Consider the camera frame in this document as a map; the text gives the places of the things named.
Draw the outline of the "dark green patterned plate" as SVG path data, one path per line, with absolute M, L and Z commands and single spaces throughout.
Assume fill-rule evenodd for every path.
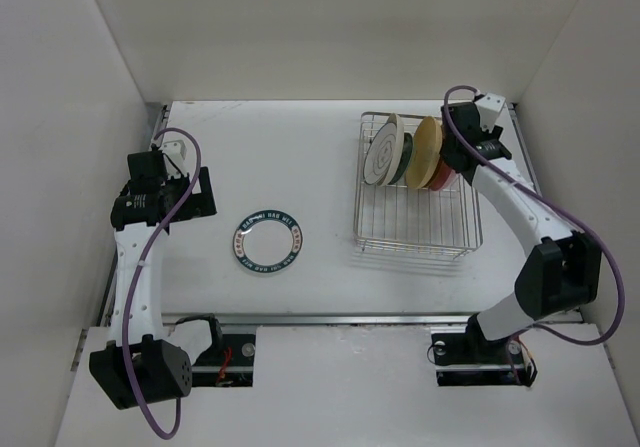
M 396 172 L 394 174 L 394 176 L 392 177 L 391 181 L 389 182 L 389 185 L 395 185 L 397 184 L 401 178 L 403 177 L 403 175 L 405 174 L 410 162 L 411 162 L 411 157 L 413 155 L 413 136 L 408 133 L 405 132 L 404 133 L 404 143 L 403 143 L 403 149 L 401 152 L 401 157 L 400 157 L 400 162 L 398 164 L 398 167 L 396 169 Z

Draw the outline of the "right aluminium rail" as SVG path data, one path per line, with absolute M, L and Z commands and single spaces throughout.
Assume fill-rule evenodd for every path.
M 521 125 L 520 125 L 520 122 L 519 122 L 519 118 L 518 118 L 518 115 L 517 115 L 517 104 L 513 103 L 513 102 L 509 103 L 508 104 L 508 109 L 509 109 L 509 115 L 510 115 L 510 118 L 511 118 L 511 121 L 512 121 L 512 124 L 513 124 L 513 128 L 514 128 L 514 131 L 515 131 L 515 135 L 517 137 L 518 144 L 519 144 L 520 150 L 522 152 L 522 156 L 523 156 L 524 163 L 525 163 L 525 166 L 526 166 L 526 169 L 527 169 L 527 173 L 528 173 L 528 176 L 529 176 L 529 178 L 530 178 L 530 180 L 531 180 L 531 182 L 533 184 L 533 190 L 535 192 L 539 193 L 538 179 L 537 179 L 535 170 L 533 168 L 533 165 L 531 163 L 531 157 L 529 155 L 529 151 L 527 149 L 527 145 L 526 145 L 526 142 L 525 142 L 525 139 L 524 139 L 524 135 L 523 135 L 523 132 L 522 132 L 522 129 L 521 129 Z

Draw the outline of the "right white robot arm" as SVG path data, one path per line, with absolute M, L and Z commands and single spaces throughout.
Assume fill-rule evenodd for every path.
M 497 364 L 508 343 L 536 321 L 595 300 L 602 249 L 538 201 L 531 182 L 501 142 L 502 127 L 484 128 L 479 102 L 442 107 L 444 163 L 482 194 L 518 239 L 526 257 L 511 294 L 472 315 L 448 364 Z

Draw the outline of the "beige yellow plate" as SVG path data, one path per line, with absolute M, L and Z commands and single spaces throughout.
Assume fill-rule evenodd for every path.
M 442 144 L 441 122 L 425 117 L 413 135 L 413 154 L 405 173 L 408 188 L 420 189 L 428 184 L 437 169 Z

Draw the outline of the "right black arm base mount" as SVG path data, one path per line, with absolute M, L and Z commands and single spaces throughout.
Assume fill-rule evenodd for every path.
M 538 376 L 536 362 L 519 339 L 475 347 L 465 333 L 435 332 L 427 354 L 439 387 L 530 388 Z

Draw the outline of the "pink plate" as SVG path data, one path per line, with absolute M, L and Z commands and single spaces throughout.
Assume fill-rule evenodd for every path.
M 442 162 L 442 168 L 439 174 L 438 179 L 433 184 L 431 191 L 440 191 L 446 187 L 448 187 L 456 177 L 456 172 L 449 167 L 444 161 Z

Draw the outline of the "white plate with black rings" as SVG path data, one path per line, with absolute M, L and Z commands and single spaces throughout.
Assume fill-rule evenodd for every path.
M 396 113 L 391 113 L 368 147 L 363 166 L 364 182 L 379 186 L 390 184 L 399 167 L 403 147 L 404 123 Z

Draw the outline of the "front aluminium rail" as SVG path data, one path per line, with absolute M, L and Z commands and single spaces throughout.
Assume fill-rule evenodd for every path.
M 464 325 L 470 313 L 217 313 L 223 326 L 378 326 L 378 325 Z

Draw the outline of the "brown yellow patterned plate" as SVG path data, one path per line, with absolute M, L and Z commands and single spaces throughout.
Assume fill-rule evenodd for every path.
M 440 174 L 441 168 L 442 168 L 442 162 L 439 162 L 439 163 L 438 163 L 438 165 L 437 165 L 437 167 L 436 167 L 436 170 L 434 171 L 434 174 L 433 174 L 433 175 L 432 175 L 432 177 L 429 179 L 429 181 L 428 181 L 428 183 L 426 184 L 426 187 L 425 187 L 425 188 L 427 188 L 427 189 L 432 189 L 433 184 L 436 182 L 436 180 L 437 180 L 437 179 L 438 179 L 438 177 L 439 177 L 439 174 Z

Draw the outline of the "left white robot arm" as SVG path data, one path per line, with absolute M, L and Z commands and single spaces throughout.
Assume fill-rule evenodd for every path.
M 89 370 L 119 410 L 137 406 L 131 383 L 146 403 L 186 397 L 196 361 L 223 354 L 218 320 L 199 314 L 164 326 L 162 265 L 171 224 L 216 213 L 209 172 L 194 177 L 184 165 L 183 142 L 174 141 L 128 156 L 130 179 L 116 198 L 111 225 L 117 247 L 116 292 L 106 346 L 91 353 Z M 199 193 L 188 188 L 196 179 Z

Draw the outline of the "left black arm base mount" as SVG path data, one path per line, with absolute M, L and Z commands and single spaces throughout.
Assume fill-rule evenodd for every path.
M 255 334 L 225 334 L 222 346 L 207 349 L 192 367 L 193 387 L 252 387 L 255 355 Z

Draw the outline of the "green rimmed white plate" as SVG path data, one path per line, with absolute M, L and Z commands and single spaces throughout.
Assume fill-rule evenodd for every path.
M 300 224 L 280 210 L 265 209 L 244 218 L 233 235 L 233 254 L 247 271 L 274 275 L 290 267 L 303 247 Z

